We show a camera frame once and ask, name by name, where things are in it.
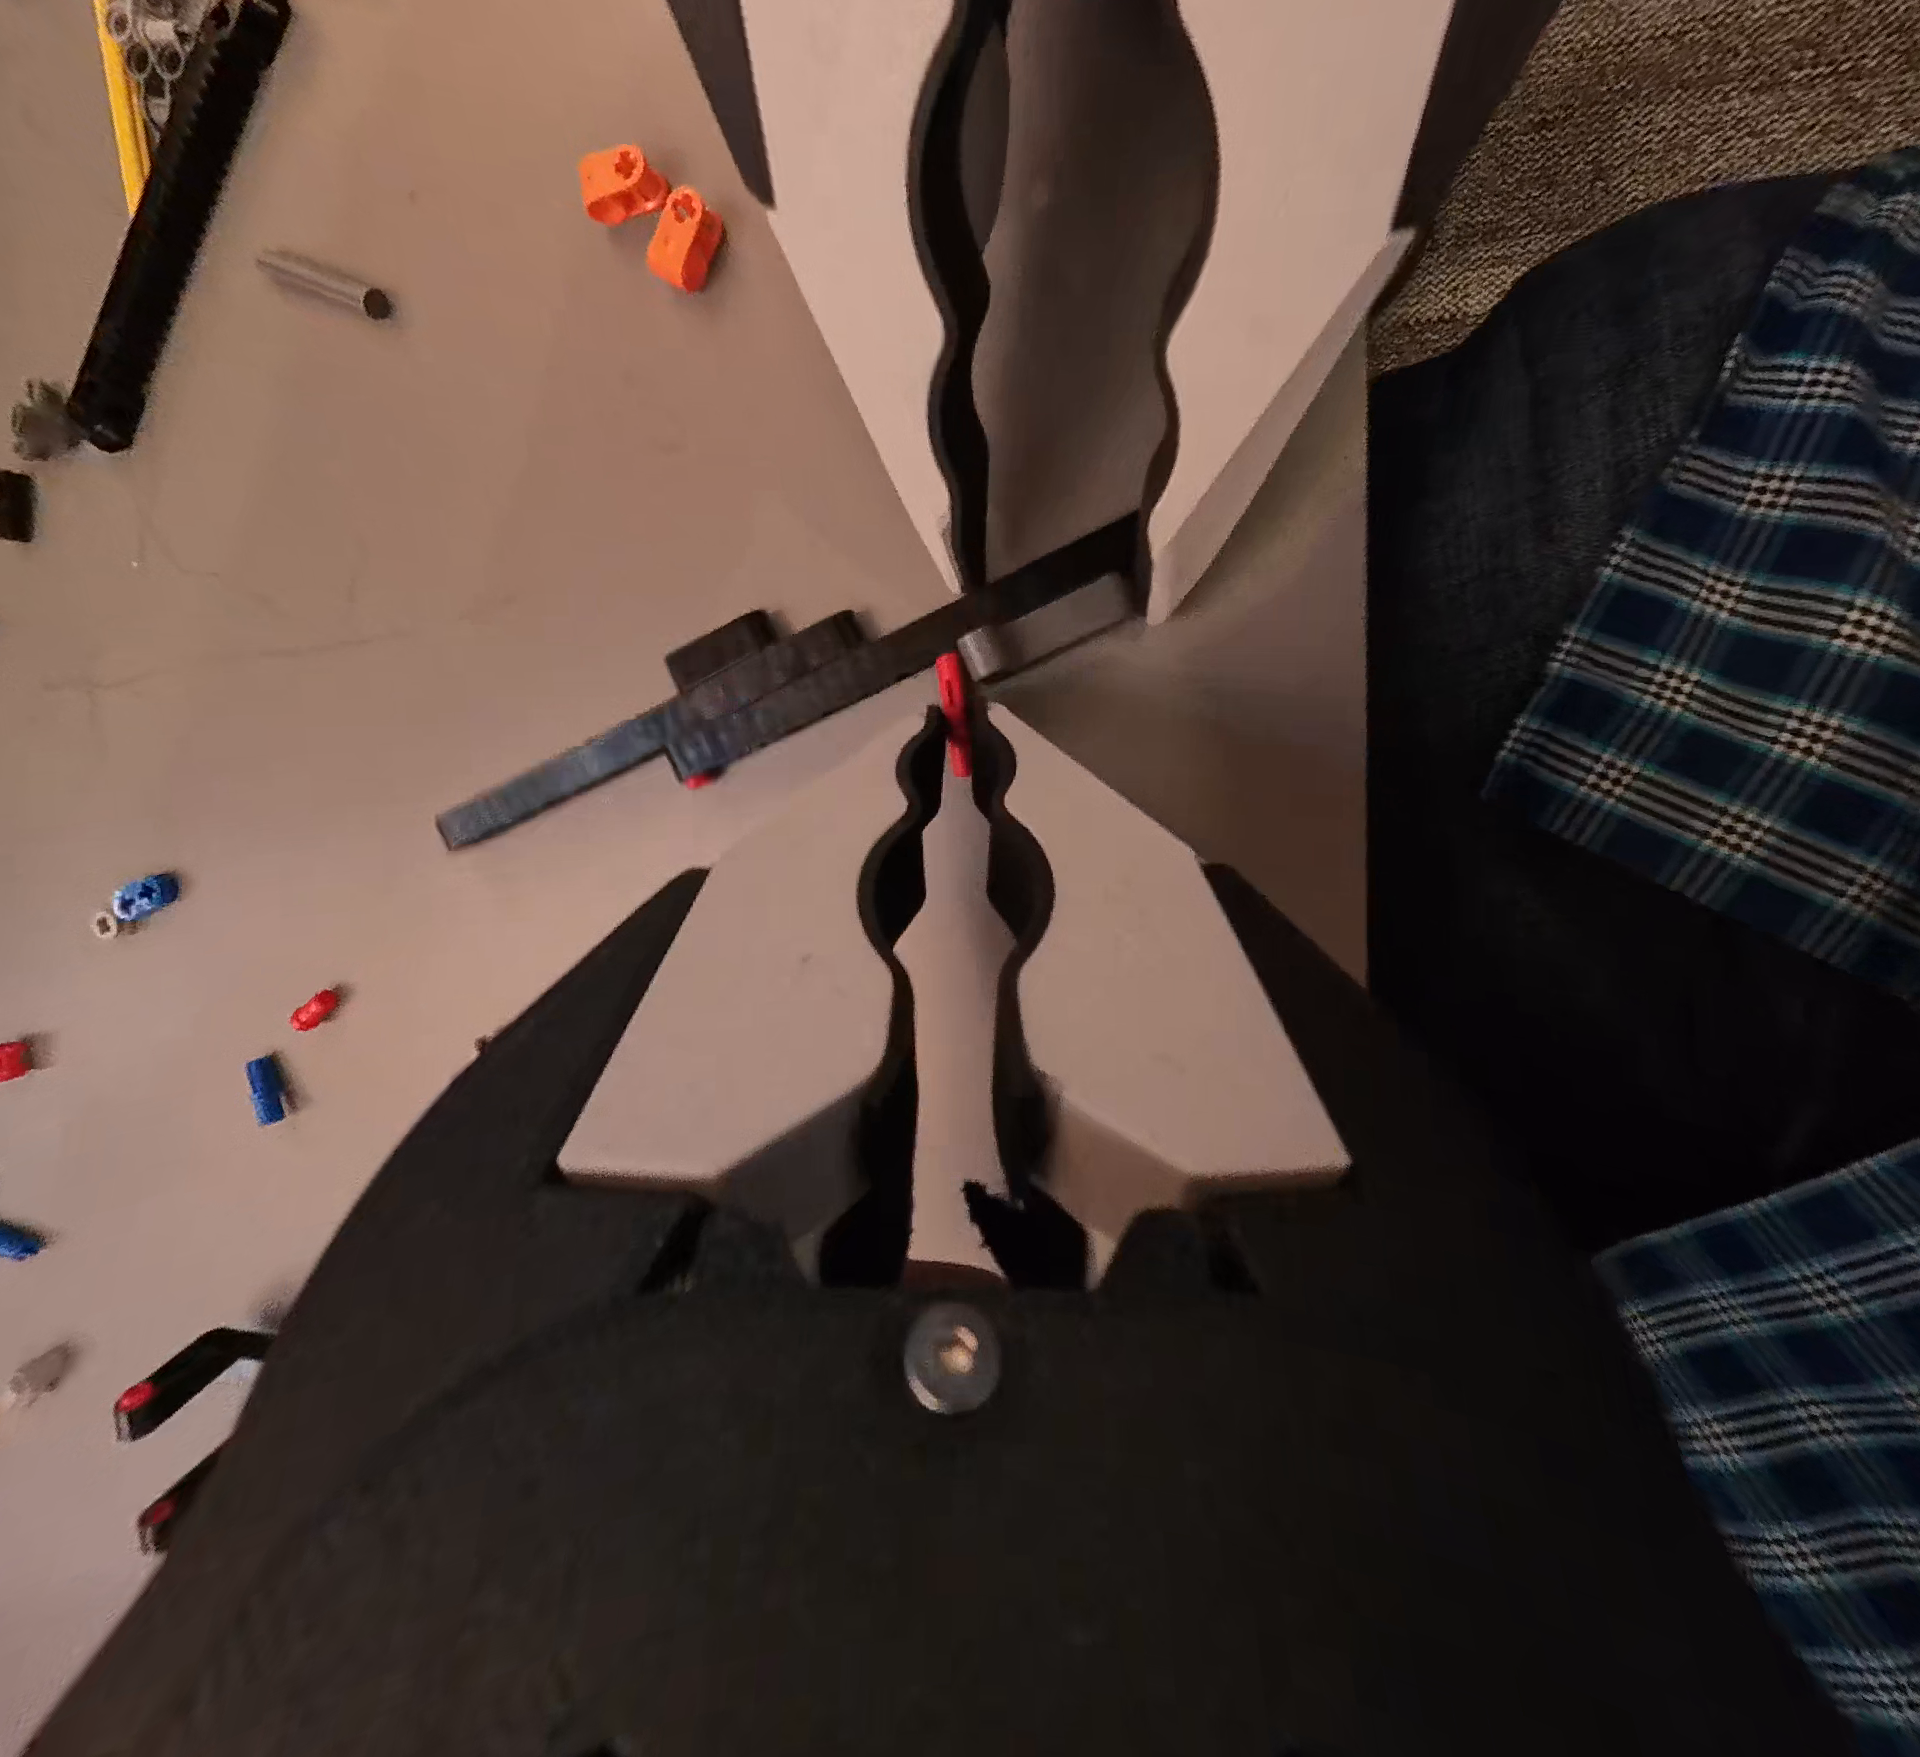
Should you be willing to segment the black frame assembly red pins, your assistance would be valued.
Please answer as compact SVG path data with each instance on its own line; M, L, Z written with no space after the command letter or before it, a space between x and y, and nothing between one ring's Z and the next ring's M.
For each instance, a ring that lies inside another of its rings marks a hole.
M132 1447L157 1433L178 1409L185 1409L233 1370L256 1372L275 1343L277 1333L265 1328L211 1328L188 1341L114 1398L109 1409L114 1441ZM136 1515L135 1535L143 1557L166 1557L181 1518L199 1503L223 1448L223 1444L215 1447Z

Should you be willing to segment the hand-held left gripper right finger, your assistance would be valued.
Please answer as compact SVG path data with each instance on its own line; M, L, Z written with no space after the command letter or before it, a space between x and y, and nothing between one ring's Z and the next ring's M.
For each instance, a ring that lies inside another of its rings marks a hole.
M1351 1154L1203 857L1012 714L972 715L1001 1191L965 1187L1016 1289L1085 1289L1145 1214L1322 1191Z

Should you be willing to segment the black gear rack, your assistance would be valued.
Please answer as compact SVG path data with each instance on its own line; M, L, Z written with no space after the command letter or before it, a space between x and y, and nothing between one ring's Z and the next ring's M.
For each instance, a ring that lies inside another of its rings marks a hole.
M214 0L200 17L67 397L67 420L97 452L123 454L136 440L178 304L291 17L288 0Z

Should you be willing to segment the dark grey axle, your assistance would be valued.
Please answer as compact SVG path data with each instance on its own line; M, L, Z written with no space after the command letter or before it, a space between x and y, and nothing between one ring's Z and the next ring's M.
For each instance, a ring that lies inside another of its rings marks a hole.
M373 323L392 322L397 315L397 302L387 290L330 262L288 250L265 250L256 252L254 266L269 283L299 296L348 308Z

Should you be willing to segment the dark grey short beam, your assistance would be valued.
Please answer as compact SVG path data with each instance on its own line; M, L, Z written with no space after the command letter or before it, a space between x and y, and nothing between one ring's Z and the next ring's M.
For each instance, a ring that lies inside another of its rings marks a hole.
M958 654L974 682L997 685L1072 653L1134 617L1132 580L1109 572L1039 610L959 637Z

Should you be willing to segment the yellow long axle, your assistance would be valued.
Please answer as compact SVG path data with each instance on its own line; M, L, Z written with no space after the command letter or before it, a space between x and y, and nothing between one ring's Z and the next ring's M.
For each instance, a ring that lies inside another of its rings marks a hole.
M147 148L147 114L121 44L109 34L109 0L90 0L90 9L94 34L102 61L102 84L108 96L121 188L128 215L135 215L151 169L151 155Z

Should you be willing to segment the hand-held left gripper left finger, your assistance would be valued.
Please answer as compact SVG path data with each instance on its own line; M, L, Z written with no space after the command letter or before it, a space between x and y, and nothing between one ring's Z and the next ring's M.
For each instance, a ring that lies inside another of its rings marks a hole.
M826 1284L904 1278L921 1084L898 941L946 773L924 709L703 876L558 1149L569 1187L727 1208Z

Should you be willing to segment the long black beam assembly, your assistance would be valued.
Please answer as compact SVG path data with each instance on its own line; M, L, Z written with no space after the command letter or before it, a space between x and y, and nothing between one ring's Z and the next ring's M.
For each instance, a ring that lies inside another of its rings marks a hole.
M968 642L1027 633L1094 585L1117 585L1118 615L1129 617L1138 544L1138 517L1129 513L886 637L866 637L852 612L837 612L757 642L765 617L736 617L719 633L727 659L718 672L440 811L433 832L445 850L476 848L649 763L668 763L679 783L718 778L947 654L989 678L985 649L970 653Z

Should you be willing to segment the person's dark jeans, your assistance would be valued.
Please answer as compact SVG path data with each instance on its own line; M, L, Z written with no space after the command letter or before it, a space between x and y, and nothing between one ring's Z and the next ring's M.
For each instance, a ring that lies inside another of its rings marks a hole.
M1369 393L1373 993L1595 1265L1917 1127L1916 1012L1489 794L1774 266L1848 172L1627 219Z

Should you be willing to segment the orange connector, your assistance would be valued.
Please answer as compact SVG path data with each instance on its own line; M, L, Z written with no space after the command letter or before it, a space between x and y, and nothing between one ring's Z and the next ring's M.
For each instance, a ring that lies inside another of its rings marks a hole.
M725 244L725 221L689 185L662 201L646 246L646 269L681 295L701 295Z
M603 228L653 219L670 197L670 181L630 142L581 158L577 185L585 215Z

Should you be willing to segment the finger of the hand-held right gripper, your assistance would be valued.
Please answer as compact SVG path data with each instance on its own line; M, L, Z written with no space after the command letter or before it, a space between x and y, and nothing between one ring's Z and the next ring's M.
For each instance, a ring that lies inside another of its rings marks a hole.
M954 344L914 163L965 0L740 0L768 228L940 580L972 591L934 429Z
M1212 109L1212 223L1167 331L1178 416L1145 620L1204 579L1400 266L1396 209L1454 0L1178 0Z

